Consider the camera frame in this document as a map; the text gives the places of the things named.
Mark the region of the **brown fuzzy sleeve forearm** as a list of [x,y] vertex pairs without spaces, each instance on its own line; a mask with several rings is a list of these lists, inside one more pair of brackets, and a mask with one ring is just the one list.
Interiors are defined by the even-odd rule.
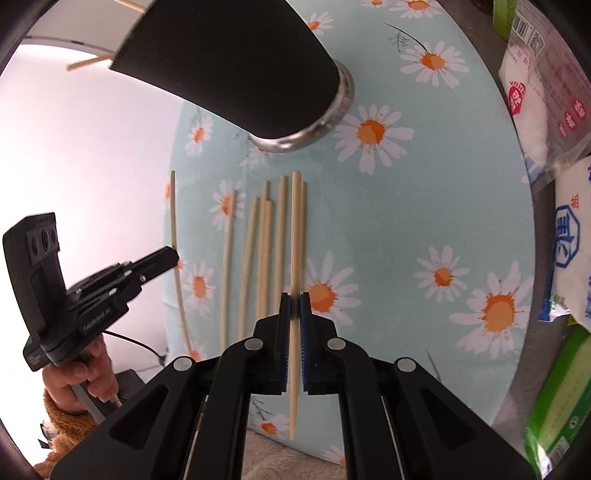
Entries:
[[60,410],[44,391],[44,405],[56,435],[50,441],[50,453],[34,466],[42,479],[49,479],[55,465],[98,426],[89,413],[69,414]]

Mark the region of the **person's left hand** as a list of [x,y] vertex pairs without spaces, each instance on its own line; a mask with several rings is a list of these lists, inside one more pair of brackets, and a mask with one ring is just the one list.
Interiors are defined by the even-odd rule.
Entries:
[[72,361],[61,367],[49,364],[42,371],[45,390],[56,407],[67,414],[86,411],[72,391],[73,385],[86,382],[89,395],[103,403],[114,398],[119,390],[103,336],[96,337],[85,351],[89,354],[87,360]]

